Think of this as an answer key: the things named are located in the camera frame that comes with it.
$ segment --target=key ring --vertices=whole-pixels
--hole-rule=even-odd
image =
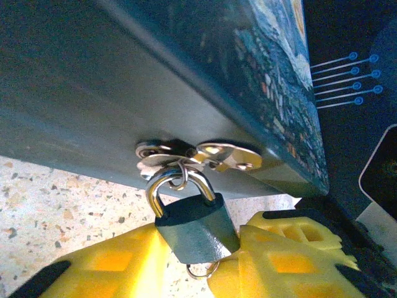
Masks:
[[[178,166],[181,168],[182,171],[182,177],[181,177],[181,183],[179,183],[178,185],[175,185],[172,181],[168,182],[168,185],[171,189],[175,190],[175,191],[181,191],[183,190],[183,188],[185,188],[187,182],[188,182],[188,172],[187,172],[187,167],[185,166],[184,162],[182,159],[178,160]]]
[[[211,275],[218,269],[218,267],[219,267],[219,261],[217,261],[216,263],[213,263],[213,266],[211,266],[212,267],[212,270],[210,271],[210,272],[207,272],[207,274],[204,274],[204,275],[196,275],[196,274],[194,274],[191,270],[190,270],[190,264],[187,264],[186,265],[186,271],[187,271],[187,274],[191,277],[191,278],[194,278],[194,279],[196,279],[196,280],[201,280],[201,279],[205,279],[205,278],[210,278],[211,277]]]

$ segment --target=white outline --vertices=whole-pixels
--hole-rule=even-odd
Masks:
[[[368,194],[362,189],[362,186],[361,186],[361,178],[362,178],[362,175],[364,174],[365,170],[368,168],[368,165],[369,165],[370,162],[372,161],[373,156],[374,156],[375,153],[378,151],[379,146],[380,146],[380,144],[382,143],[383,139],[385,138],[386,134],[387,134],[388,131],[391,130],[393,127],[397,127],[397,124],[391,124],[391,125],[385,130],[385,132],[384,132],[383,135],[382,135],[382,138],[380,138],[380,141],[379,141],[378,145],[375,147],[375,150],[374,150],[373,153],[371,154],[370,159],[367,161],[367,164],[365,165],[365,167],[364,167],[364,169],[362,170],[362,172],[361,172],[361,174],[360,174],[360,177],[359,177],[359,188],[360,188],[360,190],[362,191],[363,194],[366,195],[367,198],[369,198],[372,202],[375,202],[376,204],[377,204],[377,202],[376,202],[374,199],[372,199],[372,198],[370,197],[370,195],[368,195]]]

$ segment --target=metal bracket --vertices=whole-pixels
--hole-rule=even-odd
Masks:
[[[185,143],[151,140],[136,145],[135,153],[141,161],[137,164],[141,176],[149,180],[161,168],[182,160],[185,165],[203,171],[205,165],[224,172],[227,169],[250,171],[262,166],[262,157],[243,147],[228,143],[201,143],[189,147]]]

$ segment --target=painted artwork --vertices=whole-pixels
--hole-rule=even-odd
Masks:
[[[156,12],[144,9],[257,120],[272,151],[328,188],[301,0],[163,1]]]

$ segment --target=padlock body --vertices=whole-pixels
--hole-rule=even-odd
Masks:
[[[168,216],[154,222],[171,250],[183,264],[211,263],[240,248],[240,241],[221,194],[213,205],[202,195],[187,197],[167,205]]]

